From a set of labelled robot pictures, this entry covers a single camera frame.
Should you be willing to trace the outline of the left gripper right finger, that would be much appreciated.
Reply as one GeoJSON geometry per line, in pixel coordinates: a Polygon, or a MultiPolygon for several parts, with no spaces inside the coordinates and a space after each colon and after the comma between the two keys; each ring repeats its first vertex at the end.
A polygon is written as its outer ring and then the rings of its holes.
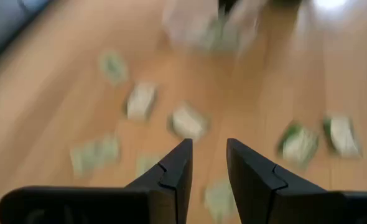
{"type": "Polygon", "coordinates": [[[228,175],[242,224],[338,224],[338,193],[299,177],[237,139],[226,143],[228,175]]]}

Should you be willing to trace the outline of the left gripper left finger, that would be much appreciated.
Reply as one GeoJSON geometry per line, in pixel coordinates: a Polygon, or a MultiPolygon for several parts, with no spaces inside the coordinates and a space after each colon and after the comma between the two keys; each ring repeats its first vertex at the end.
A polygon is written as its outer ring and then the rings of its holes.
{"type": "Polygon", "coordinates": [[[125,186],[144,194],[148,224],[186,224],[192,187],[193,142],[184,139],[125,186]]]}

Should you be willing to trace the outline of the clear plastic bin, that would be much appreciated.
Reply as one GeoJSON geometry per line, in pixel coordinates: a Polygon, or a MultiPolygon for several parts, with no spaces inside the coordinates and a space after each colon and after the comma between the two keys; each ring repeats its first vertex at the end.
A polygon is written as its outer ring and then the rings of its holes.
{"type": "Polygon", "coordinates": [[[255,39],[268,0],[167,0],[162,24],[174,44],[240,54],[255,39]]]}

